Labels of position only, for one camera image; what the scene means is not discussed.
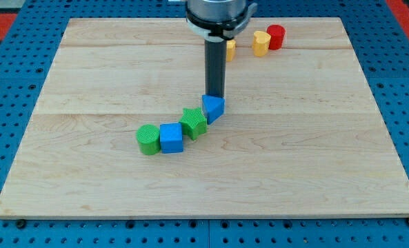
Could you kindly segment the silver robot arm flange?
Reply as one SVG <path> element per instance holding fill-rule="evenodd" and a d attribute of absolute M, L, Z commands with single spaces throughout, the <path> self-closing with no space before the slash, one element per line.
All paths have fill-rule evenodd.
<path fill-rule="evenodd" d="M 243 32 L 257 8 L 257 3 L 246 0 L 189 0 L 186 21 L 195 34 L 218 43 Z"/>

